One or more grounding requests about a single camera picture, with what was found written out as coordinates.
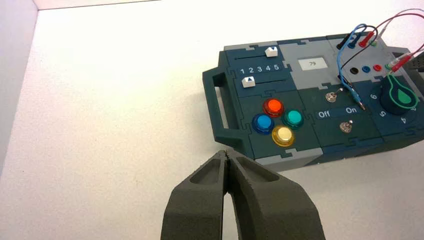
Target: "teal button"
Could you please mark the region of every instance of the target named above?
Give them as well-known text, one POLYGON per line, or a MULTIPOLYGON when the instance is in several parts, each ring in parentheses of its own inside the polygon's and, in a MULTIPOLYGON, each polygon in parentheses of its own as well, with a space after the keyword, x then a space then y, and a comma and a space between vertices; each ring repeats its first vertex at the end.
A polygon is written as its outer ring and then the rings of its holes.
POLYGON ((304 119, 299 111, 289 110, 284 114, 283 122, 289 127, 298 128, 304 123, 304 119))

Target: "yellow button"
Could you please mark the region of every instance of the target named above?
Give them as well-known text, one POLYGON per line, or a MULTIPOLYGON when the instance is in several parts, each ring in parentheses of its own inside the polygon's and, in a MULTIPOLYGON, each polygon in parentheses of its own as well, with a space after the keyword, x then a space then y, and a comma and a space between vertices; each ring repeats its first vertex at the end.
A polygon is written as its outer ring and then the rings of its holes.
POLYGON ((288 147, 295 142, 292 130, 284 125, 278 125, 272 130, 272 140, 281 147, 288 147))

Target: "white wall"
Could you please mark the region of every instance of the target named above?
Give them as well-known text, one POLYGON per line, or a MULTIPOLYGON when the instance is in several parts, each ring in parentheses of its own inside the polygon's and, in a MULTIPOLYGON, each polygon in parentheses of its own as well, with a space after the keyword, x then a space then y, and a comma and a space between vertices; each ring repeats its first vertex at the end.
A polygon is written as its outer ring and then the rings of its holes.
POLYGON ((34 0, 40 10, 94 6, 105 4, 133 3, 151 0, 34 0))
POLYGON ((32 0, 0 0, 0 176, 38 9, 32 0))

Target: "white table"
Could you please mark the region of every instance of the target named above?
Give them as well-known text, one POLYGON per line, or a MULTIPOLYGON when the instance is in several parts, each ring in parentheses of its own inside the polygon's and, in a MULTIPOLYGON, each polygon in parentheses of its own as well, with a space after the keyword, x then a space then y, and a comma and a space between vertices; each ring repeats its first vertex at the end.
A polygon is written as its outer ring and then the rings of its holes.
MULTIPOLYGON (((0 239, 159 239, 172 189, 226 148, 213 140, 202 84, 223 46, 346 33, 424 7, 343 4, 164 0, 40 11, 0 179, 0 239)), ((413 50, 423 26, 406 17, 383 39, 413 50)), ((328 240, 421 240, 423 148, 282 174, 308 192, 328 240)), ((226 195, 223 239, 236 238, 226 195)))

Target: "number label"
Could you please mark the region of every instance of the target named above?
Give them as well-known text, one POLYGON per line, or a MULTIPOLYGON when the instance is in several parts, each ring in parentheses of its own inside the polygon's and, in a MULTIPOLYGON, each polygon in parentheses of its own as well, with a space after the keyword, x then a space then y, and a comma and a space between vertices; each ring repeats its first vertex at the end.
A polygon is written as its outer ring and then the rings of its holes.
POLYGON ((278 64, 274 65, 266 65, 266 66, 250 66, 246 68, 241 68, 240 73, 242 75, 245 74, 254 74, 254 73, 263 73, 263 72, 272 72, 272 71, 279 71, 282 68, 282 66, 278 64))

